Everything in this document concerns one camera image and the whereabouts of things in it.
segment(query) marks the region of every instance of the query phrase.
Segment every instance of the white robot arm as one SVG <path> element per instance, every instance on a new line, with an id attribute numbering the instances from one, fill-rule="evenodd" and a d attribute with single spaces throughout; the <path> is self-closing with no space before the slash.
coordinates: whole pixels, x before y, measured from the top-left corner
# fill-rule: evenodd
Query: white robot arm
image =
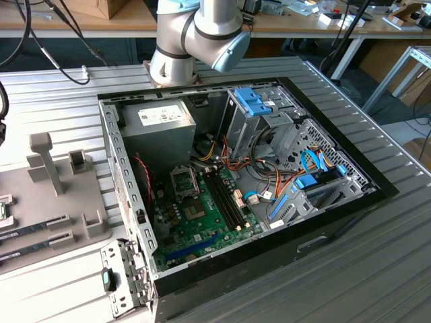
<path id="1" fill-rule="evenodd" d="M 242 31 L 236 0 L 159 0 L 152 79 L 163 86 L 192 84 L 199 59 L 219 72 L 244 56 L 250 35 Z"/>

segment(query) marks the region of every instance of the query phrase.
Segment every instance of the yellow wire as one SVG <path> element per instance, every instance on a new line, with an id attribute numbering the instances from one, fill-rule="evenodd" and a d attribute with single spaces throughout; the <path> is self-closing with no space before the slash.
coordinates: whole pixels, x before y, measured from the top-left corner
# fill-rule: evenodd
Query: yellow wire
<path id="1" fill-rule="evenodd" d="M 213 155 L 215 146 L 216 146 L 216 142 L 214 142 L 213 145 L 211 146 L 211 149 L 209 150 L 208 155 L 206 155 L 205 157 L 199 158 L 199 160 L 204 162 L 204 161 L 208 160 L 209 158 L 211 158 L 211 156 Z"/>

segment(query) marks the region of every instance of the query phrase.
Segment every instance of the workbench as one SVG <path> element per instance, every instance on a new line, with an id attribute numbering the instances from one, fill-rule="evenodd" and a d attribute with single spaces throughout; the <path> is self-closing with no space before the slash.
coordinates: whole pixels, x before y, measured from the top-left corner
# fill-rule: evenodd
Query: workbench
<path id="1" fill-rule="evenodd" d="M 289 77 L 397 187 L 399 194 L 332 244 L 171 322 L 427 322 L 431 310 L 431 174 L 330 81 L 298 57 L 243 60 L 204 83 Z M 78 69 L 72 77 L 84 78 Z M 96 163 L 111 239 L 0 276 L 4 322 L 112 322 L 99 248 L 125 238 L 96 94 L 147 89 L 139 65 L 90 69 L 80 87 L 56 71 L 1 74 L 11 101 L 0 170 L 21 167 L 30 133 L 51 132 L 53 157 L 83 148 Z M 142 309 L 121 322 L 150 322 Z"/>
<path id="2" fill-rule="evenodd" d="M 337 6 L 345 11 L 345 3 L 339 1 Z M 24 23 L 16 7 L 11 3 L 0 1 L 0 38 L 22 36 Z M 32 6 L 34 11 L 45 12 L 53 17 L 48 20 L 33 16 L 32 26 L 39 37 L 68 38 L 75 34 L 45 4 Z M 292 10 L 285 9 L 285 15 L 255 16 L 255 24 L 251 31 L 252 37 L 258 38 L 335 38 L 338 26 L 326 26 L 319 21 L 319 14 L 308 17 Z M 152 17 L 143 0 L 130 0 L 112 19 L 104 20 L 82 13 L 73 13 L 84 36 L 88 38 L 155 38 L 157 23 Z M 364 27 L 356 28 L 346 53 L 334 70 L 331 78 L 339 79 L 365 39 L 431 39 L 431 30 L 399 31 L 382 21 L 381 13 L 372 12 L 374 20 L 366 22 Z M 244 25 L 244 31 L 250 31 Z"/>

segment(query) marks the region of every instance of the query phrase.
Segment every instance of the white table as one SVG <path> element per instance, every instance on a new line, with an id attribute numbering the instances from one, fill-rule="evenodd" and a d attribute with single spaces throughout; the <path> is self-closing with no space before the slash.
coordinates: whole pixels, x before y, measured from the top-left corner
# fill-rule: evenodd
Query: white table
<path id="1" fill-rule="evenodd" d="M 431 294 L 430 173 L 351 100 L 296 57 L 244 60 L 225 75 L 199 65 L 204 83 L 289 77 L 398 188 L 387 206 L 331 245 L 237 289 L 173 322 L 427 322 Z M 10 94 L 0 170 L 23 166 L 12 153 L 29 133 L 50 131 L 53 155 L 84 148 L 97 163 L 114 227 L 125 237 L 104 151 L 95 95 L 150 87 L 141 66 L 91 69 L 78 87 L 56 71 L 1 74 Z M 71 71 L 80 76 L 78 70 Z M 100 271 L 100 242 L 0 276 L 2 322 L 111 322 Z M 149 322 L 145 310 L 122 322 Z"/>

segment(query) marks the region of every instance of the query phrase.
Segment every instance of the wooden desk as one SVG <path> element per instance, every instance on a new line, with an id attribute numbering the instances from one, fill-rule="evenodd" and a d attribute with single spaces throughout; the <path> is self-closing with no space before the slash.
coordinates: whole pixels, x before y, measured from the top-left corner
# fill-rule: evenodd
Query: wooden desk
<path id="1" fill-rule="evenodd" d="M 341 12 L 345 11 L 345 5 L 338 7 Z M 312 13 L 308 17 L 300 15 L 292 10 L 285 9 L 284 15 L 265 15 L 257 14 L 255 16 L 255 26 L 253 28 L 253 36 L 257 37 L 284 37 L 282 35 L 288 34 L 288 38 L 295 35 L 303 35 L 305 38 L 332 38 L 335 37 L 339 31 L 338 26 L 326 26 L 319 21 L 319 14 Z M 390 26 L 382 20 L 385 15 L 372 14 L 374 20 L 366 22 L 364 27 L 355 28 L 351 38 L 359 38 L 367 35 L 367 38 L 421 38 L 422 32 L 410 31 L 402 32 Z M 425 31 L 431 38 L 431 32 Z"/>
<path id="2" fill-rule="evenodd" d="M 53 20 L 49 20 L 37 15 L 32 16 L 32 27 L 39 37 L 75 37 L 69 27 L 45 4 L 33 5 L 32 10 L 41 11 L 53 17 Z M 73 12 L 73 16 L 84 35 L 89 38 L 156 37 L 157 23 L 142 0 L 130 0 L 110 20 L 78 12 Z M 21 37 L 23 28 L 24 23 L 16 6 L 0 1 L 0 37 Z"/>
<path id="3" fill-rule="evenodd" d="M 339 5 L 341 12 L 345 11 L 345 5 Z M 319 14 L 312 13 L 304 17 L 299 13 L 286 9 L 283 16 L 263 15 L 255 16 L 255 25 L 252 37 L 264 38 L 335 38 L 338 34 L 338 26 L 326 26 L 319 21 Z M 355 28 L 350 38 L 352 42 L 345 52 L 343 58 L 331 76 L 331 79 L 339 79 L 354 55 L 365 39 L 431 39 L 431 30 L 402 32 L 382 18 L 379 13 L 372 13 L 374 20 L 366 22 L 364 27 Z"/>
<path id="4" fill-rule="evenodd" d="M 345 5 L 338 8 L 343 12 Z M 75 34 L 53 13 L 46 5 L 35 5 L 34 11 L 43 11 L 53 17 L 48 20 L 33 16 L 32 25 L 37 35 L 46 38 L 75 37 Z M 430 39 L 431 31 L 401 32 L 382 21 L 382 14 L 372 13 L 374 20 L 366 22 L 364 27 L 356 28 L 351 35 L 353 38 L 347 52 L 336 68 L 333 79 L 339 79 L 361 43 L 365 39 Z M 143 0 L 130 0 L 111 20 L 104 20 L 82 13 L 74 14 L 79 26 L 89 38 L 152 38 L 156 37 L 157 23 Z M 24 23 L 15 5 L 0 2 L 0 37 L 21 37 Z M 299 13 L 286 9 L 285 15 L 274 16 L 258 14 L 255 16 L 252 37 L 261 38 L 334 38 L 338 33 L 338 26 L 326 26 L 314 13 L 304 17 Z"/>

